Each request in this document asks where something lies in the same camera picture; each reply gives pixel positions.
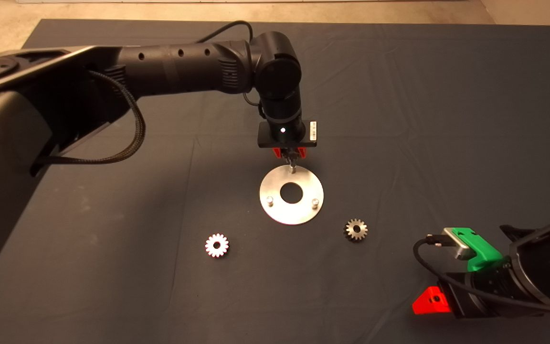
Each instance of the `plate hole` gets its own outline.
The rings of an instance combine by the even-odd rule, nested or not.
[[[294,204],[303,198],[303,189],[297,183],[285,183],[279,190],[279,194],[284,201]]]

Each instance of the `red bracket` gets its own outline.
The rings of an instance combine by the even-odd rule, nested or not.
[[[298,154],[301,156],[301,159],[305,159],[307,157],[306,147],[299,147],[296,150],[298,150]],[[277,159],[281,159],[281,148],[273,148],[273,153],[275,153]]]
[[[439,287],[428,287],[413,302],[413,313],[432,314],[432,313],[451,313],[451,307],[445,298],[445,294]]]

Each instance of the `white barcode label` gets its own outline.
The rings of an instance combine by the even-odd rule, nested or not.
[[[317,122],[312,121],[309,124],[309,141],[316,141],[317,140]]]

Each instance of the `concrete floor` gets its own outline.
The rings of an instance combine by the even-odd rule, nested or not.
[[[17,4],[0,0],[0,52],[20,48],[42,18],[550,25],[550,0],[264,4]]]

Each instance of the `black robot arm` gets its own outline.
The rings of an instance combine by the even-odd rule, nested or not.
[[[155,94],[217,90],[260,96],[258,146],[280,149],[290,163],[299,148],[314,147],[303,122],[299,83],[301,67],[288,38],[266,32],[251,42],[228,41],[122,48],[111,70],[138,98]]]
[[[300,80],[296,54],[279,32],[250,42],[0,54],[0,250],[43,176],[36,161],[69,151],[129,108],[136,112],[135,100],[125,102],[127,92],[140,98],[210,90],[239,94],[255,87],[264,118],[258,146],[275,148],[294,163],[317,143],[301,118]]]

